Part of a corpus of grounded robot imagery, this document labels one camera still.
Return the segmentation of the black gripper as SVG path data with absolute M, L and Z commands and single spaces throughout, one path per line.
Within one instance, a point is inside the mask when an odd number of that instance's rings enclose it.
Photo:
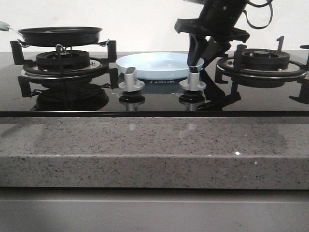
M 189 33 L 188 66 L 196 66 L 202 58 L 204 69 L 217 57 L 227 57 L 229 41 L 248 40 L 247 31 L 235 28 L 246 5 L 245 0 L 207 0 L 198 18 L 177 19 L 177 33 Z

